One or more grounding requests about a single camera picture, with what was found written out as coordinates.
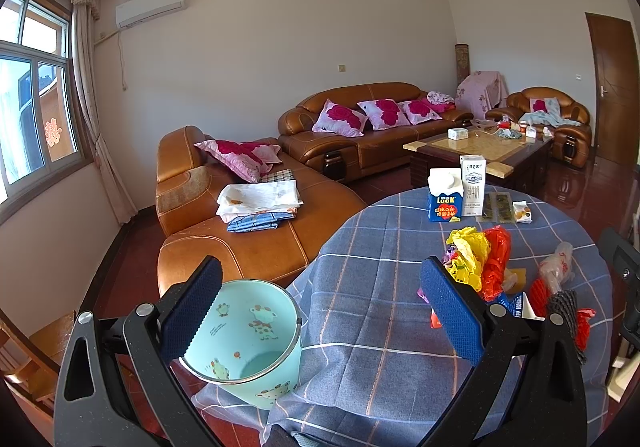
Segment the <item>folded blue striped cloth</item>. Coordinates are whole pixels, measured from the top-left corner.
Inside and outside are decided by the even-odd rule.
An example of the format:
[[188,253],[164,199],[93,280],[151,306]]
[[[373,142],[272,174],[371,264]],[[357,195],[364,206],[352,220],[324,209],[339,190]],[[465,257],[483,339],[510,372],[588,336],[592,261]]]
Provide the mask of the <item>folded blue striped cloth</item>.
[[227,225],[228,233],[251,233],[252,231],[271,230],[279,227],[281,222],[294,219],[290,212],[267,212],[239,216]]

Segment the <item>green clear sachet strip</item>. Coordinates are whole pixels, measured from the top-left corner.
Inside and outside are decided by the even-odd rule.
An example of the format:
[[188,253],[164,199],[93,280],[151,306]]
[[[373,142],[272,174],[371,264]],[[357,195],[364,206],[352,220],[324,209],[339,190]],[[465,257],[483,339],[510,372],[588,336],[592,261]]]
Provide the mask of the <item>green clear sachet strip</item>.
[[484,196],[483,211],[476,218],[479,222],[515,222],[511,196],[507,192],[491,192]]

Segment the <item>brown wooden door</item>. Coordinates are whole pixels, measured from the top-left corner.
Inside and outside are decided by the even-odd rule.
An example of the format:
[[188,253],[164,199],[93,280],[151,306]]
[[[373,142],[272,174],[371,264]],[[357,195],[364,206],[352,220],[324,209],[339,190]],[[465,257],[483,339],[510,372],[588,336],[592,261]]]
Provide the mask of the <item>brown wooden door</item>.
[[629,21],[586,13],[596,74],[597,156],[634,167],[639,152],[639,59]]

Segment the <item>white tissue box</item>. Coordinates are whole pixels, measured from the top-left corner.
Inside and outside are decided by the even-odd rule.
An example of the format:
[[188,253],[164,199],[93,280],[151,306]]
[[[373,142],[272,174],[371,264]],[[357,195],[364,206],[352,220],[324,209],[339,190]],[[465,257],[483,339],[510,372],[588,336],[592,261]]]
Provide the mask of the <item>white tissue box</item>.
[[453,127],[448,129],[447,137],[454,141],[468,139],[469,131],[464,127]]

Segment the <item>yellow plastic bag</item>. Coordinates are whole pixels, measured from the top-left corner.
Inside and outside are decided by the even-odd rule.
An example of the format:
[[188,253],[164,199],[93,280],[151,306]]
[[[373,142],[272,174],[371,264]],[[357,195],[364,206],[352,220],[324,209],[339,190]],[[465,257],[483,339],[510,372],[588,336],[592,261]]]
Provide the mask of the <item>yellow plastic bag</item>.
[[485,233],[475,227],[452,230],[446,240],[445,269],[462,285],[482,291],[482,274],[491,245]]

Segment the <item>blue Look milk carton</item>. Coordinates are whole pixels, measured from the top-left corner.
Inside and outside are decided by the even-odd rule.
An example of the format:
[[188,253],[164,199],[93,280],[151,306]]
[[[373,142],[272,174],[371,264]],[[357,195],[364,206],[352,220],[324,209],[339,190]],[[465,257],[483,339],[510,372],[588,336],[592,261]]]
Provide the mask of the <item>blue Look milk carton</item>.
[[432,168],[427,177],[427,187],[430,222],[459,222],[463,212],[461,168]]

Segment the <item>brown leather three-seat sofa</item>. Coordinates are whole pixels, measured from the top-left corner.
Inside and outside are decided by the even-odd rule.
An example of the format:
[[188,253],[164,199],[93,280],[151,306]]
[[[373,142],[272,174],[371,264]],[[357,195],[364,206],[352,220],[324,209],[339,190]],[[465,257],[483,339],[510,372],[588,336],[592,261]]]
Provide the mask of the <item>brown leather three-seat sofa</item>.
[[329,178],[351,182],[393,170],[409,162],[405,144],[439,134],[453,127],[468,126],[473,115],[454,109],[439,120],[385,130],[364,126],[361,137],[348,138],[334,133],[314,133],[324,104],[331,100],[337,106],[358,110],[366,100],[391,99],[397,102],[424,98],[418,86],[405,82],[382,82],[337,87],[317,92],[283,113],[278,121],[279,142],[283,151],[298,162]]

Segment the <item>window with white frame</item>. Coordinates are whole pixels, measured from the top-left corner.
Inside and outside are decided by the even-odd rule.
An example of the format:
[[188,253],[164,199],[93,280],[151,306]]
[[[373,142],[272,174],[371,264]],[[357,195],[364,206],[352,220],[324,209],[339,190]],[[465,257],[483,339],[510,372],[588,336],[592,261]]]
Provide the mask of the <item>window with white frame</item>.
[[1,213],[85,163],[70,63],[70,16],[50,0],[1,6]]

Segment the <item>pink floral pillow right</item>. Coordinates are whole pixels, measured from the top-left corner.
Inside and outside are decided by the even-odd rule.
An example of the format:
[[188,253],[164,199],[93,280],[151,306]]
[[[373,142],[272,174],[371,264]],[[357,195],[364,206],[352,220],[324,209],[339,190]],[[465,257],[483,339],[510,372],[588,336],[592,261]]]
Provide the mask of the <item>pink floral pillow right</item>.
[[399,103],[398,107],[413,126],[431,121],[442,121],[442,117],[424,99],[404,101]]

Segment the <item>beige curtain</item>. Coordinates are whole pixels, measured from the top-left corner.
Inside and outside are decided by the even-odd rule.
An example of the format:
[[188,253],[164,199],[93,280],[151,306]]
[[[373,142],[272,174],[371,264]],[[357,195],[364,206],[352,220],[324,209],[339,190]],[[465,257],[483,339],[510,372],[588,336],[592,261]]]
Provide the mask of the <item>beige curtain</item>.
[[99,0],[69,1],[73,6],[70,48],[80,111],[108,203],[119,225],[125,225],[138,211],[112,160],[99,118],[92,32],[94,22],[100,17]]

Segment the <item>wooden chair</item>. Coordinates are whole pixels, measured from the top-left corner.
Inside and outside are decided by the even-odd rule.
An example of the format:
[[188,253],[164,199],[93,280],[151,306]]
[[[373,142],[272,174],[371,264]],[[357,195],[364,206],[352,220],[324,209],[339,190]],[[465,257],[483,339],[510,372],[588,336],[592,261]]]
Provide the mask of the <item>wooden chair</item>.
[[53,422],[54,395],[76,311],[26,335],[1,311],[1,378],[22,403]]

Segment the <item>pink floral pillow middle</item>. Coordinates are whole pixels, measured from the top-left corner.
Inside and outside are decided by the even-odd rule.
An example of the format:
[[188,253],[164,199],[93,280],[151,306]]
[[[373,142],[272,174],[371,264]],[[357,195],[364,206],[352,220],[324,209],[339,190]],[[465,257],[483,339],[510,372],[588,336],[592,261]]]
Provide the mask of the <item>pink floral pillow middle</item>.
[[393,99],[361,101],[358,107],[367,115],[375,132],[410,125],[405,113]]

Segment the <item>clear plastic bag red print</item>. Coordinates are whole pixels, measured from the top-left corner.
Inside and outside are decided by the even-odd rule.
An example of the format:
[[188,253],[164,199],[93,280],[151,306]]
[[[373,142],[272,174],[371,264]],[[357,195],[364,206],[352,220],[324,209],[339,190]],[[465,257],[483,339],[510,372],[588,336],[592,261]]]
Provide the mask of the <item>clear plastic bag red print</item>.
[[539,265],[538,276],[551,294],[558,293],[573,279],[573,245],[562,241]]

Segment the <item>folded white cloth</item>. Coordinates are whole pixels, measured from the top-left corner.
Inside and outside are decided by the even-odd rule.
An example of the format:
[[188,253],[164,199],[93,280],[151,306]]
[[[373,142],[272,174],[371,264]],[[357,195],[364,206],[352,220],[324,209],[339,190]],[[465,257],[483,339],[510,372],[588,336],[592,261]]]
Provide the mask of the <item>folded white cloth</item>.
[[224,222],[271,212],[294,213],[304,204],[295,180],[228,185],[217,198],[216,215]]

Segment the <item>white wall air conditioner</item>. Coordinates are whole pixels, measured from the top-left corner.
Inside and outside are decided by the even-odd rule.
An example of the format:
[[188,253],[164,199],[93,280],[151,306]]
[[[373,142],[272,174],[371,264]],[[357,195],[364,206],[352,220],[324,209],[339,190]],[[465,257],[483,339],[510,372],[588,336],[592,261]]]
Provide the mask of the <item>white wall air conditioner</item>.
[[130,0],[115,8],[115,22],[119,29],[145,22],[164,14],[183,9],[186,0]]

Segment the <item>light blue trash bucket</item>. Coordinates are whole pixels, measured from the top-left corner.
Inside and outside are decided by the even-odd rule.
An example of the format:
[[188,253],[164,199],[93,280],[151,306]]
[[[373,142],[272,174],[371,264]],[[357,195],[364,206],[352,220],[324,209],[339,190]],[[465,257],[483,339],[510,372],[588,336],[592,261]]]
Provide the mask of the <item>light blue trash bucket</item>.
[[180,363],[244,403],[269,410],[298,381],[303,316],[270,282],[224,282]]

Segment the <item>pink floral pillow on chaise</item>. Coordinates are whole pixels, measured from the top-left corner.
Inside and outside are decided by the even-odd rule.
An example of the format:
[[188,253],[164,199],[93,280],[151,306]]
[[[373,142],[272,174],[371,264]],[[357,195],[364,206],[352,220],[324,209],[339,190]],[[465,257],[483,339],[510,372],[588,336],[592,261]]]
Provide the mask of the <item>pink floral pillow on chaise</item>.
[[236,176],[251,184],[259,182],[275,165],[282,163],[279,158],[281,148],[278,144],[209,139],[197,142],[195,147],[208,153]]

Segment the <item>blue plaid tablecloth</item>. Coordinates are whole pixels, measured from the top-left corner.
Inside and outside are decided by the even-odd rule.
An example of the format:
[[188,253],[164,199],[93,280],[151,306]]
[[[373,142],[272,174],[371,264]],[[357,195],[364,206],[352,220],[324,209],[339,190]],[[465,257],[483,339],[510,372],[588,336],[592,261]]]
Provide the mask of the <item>blue plaid tablecloth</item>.
[[[273,425],[331,446],[415,446],[437,421],[470,370],[431,308],[416,294],[424,259],[444,255],[454,228],[430,222],[427,189],[389,196],[352,216],[288,287],[303,313],[302,364],[294,391],[270,412],[206,385],[192,396],[201,412],[259,431]],[[506,224],[509,267],[526,269],[527,289],[539,264],[561,242],[573,245],[578,307],[593,309],[582,366],[587,437],[601,433],[608,412],[605,377],[611,352],[613,289],[608,267],[587,231],[558,208],[511,192],[533,212],[531,224]]]

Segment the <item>black foam net sleeve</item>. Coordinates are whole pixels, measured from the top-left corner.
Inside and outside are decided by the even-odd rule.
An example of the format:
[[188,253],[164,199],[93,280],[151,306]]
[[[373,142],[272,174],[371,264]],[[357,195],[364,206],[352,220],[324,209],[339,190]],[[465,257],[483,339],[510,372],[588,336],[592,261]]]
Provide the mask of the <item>black foam net sleeve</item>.
[[576,356],[583,365],[587,360],[585,350],[589,339],[590,314],[578,307],[576,291],[563,290],[551,295],[547,311],[549,315],[558,314],[564,319],[574,342]]

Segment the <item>pink cloth covered object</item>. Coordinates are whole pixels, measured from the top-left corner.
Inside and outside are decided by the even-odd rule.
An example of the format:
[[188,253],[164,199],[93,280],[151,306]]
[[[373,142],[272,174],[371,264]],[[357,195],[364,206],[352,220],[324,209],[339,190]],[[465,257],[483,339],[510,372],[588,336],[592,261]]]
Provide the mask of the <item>pink cloth covered object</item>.
[[484,120],[492,109],[506,107],[508,90],[501,73],[476,71],[457,87],[454,102],[459,110],[472,113],[474,120]]

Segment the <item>red foam net sleeve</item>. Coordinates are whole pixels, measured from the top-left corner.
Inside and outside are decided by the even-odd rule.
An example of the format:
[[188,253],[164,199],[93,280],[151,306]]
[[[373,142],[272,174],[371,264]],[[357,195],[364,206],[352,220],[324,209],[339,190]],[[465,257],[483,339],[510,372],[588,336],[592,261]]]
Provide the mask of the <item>red foam net sleeve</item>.
[[[546,287],[546,285],[540,278],[536,279],[530,286],[527,292],[527,297],[537,317],[544,318],[544,317],[550,316],[547,311],[547,303],[551,295],[553,294],[550,293],[549,289]],[[596,315],[596,312],[591,308],[582,308],[582,309],[585,309],[590,314],[590,319],[589,319],[589,328],[590,328],[590,320]]]

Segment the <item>brown leather chaise sofa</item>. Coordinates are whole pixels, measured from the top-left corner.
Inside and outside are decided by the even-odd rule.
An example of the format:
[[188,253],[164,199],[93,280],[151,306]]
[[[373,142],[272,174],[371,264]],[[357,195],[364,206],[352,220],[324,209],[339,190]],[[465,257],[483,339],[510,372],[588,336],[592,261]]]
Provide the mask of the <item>brown leather chaise sofa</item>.
[[272,139],[240,151],[242,163],[269,162],[266,181],[236,176],[195,126],[160,141],[155,195],[165,235],[157,259],[160,293],[186,281],[207,256],[221,263],[224,280],[288,285],[366,206],[352,189],[300,164]]

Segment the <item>pink floral pillow left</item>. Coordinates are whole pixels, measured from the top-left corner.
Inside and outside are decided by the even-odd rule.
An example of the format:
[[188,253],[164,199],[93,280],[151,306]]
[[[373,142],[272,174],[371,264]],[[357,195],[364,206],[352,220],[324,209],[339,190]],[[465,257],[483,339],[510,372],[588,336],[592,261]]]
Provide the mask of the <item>pink floral pillow left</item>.
[[363,136],[367,117],[332,100],[326,100],[317,121],[311,127],[314,133],[333,133],[346,138]]

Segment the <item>white tall milk carton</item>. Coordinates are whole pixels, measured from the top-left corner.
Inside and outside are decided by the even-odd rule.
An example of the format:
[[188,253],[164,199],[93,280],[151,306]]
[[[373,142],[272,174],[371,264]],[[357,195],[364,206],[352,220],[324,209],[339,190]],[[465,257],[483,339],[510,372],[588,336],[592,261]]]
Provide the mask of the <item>white tall milk carton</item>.
[[461,155],[460,167],[463,185],[463,216],[480,216],[485,196],[486,159],[481,155]]

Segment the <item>small white snack box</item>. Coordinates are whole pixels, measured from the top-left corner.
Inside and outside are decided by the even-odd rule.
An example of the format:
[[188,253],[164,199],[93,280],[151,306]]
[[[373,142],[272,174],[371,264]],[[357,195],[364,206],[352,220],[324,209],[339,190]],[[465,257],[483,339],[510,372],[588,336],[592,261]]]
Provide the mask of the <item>small white snack box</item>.
[[517,224],[531,224],[533,213],[526,201],[516,201],[512,204],[513,216]]

